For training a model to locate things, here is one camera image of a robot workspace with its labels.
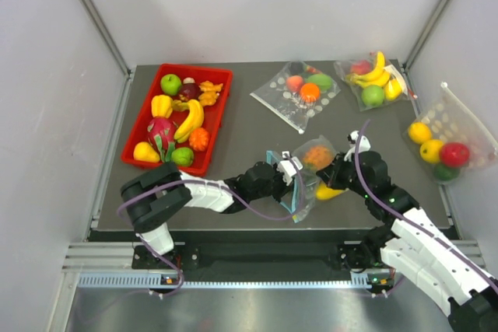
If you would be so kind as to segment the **yellow lemon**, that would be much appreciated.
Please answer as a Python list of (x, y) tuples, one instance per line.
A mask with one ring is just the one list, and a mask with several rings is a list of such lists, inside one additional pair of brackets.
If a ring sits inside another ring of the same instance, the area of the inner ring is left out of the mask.
[(338, 197), (339, 195), (345, 193), (348, 189), (345, 190), (337, 190), (328, 187), (324, 183), (320, 183), (315, 191), (315, 197), (319, 201), (328, 201), (332, 198)]

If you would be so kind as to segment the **toy pineapple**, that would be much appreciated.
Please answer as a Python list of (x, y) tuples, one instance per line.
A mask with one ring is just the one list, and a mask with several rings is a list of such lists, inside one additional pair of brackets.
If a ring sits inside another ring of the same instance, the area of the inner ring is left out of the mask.
[(306, 169), (318, 171), (331, 164), (334, 152), (325, 145), (315, 145), (309, 148), (303, 156), (302, 164)]

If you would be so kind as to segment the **small orange pumpkin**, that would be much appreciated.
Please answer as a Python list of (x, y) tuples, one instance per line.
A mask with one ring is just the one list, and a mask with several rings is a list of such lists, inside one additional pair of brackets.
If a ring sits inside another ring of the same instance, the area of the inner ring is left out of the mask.
[(196, 152), (205, 152), (210, 140), (209, 132), (204, 128), (196, 128), (189, 136), (189, 145)]

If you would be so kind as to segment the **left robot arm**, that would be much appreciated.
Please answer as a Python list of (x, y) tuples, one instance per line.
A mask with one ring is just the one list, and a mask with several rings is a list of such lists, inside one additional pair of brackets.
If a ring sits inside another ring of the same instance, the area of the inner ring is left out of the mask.
[(225, 180), (207, 180), (185, 173), (168, 162), (121, 187), (123, 204), (117, 215), (126, 218), (138, 238), (148, 245), (149, 257), (170, 266), (177, 253), (167, 221), (182, 208), (204, 208), (235, 214), (266, 197), (276, 201), (303, 184), (302, 163), (296, 157), (270, 164), (258, 162), (245, 173)]

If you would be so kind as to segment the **blue zip top bag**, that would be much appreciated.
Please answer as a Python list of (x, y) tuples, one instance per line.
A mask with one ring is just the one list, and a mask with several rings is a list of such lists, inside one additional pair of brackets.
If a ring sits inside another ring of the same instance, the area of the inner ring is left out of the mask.
[[(324, 137), (319, 135), (310, 141), (303, 143), (297, 149), (291, 151), (291, 155), (297, 157), (301, 163), (303, 160), (304, 153), (315, 145), (325, 145), (329, 147), (335, 156), (335, 149), (331, 142)], [(299, 181), (298, 176), (295, 176), (295, 187), (290, 195), (287, 195), (283, 202), (280, 204), (292, 215), (292, 220), (295, 223), (303, 221), (310, 210), (316, 205), (315, 191), (320, 184), (321, 180), (316, 176), (317, 171), (311, 171), (306, 169), (303, 165), (303, 169), (300, 171), (302, 177), (302, 183)]]

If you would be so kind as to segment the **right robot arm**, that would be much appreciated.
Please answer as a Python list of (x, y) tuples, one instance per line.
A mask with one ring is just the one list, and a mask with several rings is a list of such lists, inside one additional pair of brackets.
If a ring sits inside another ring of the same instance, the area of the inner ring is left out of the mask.
[(497, 279), (459, 250), (429, 219), (418, 201), (392, 183), (373, 151), (339, 153), (317, 175), (329, 187), (363, 197), (382, 224), (361, 243), (365, 261), (394, 268), (427, 295), (454, 331), (497, 329)]

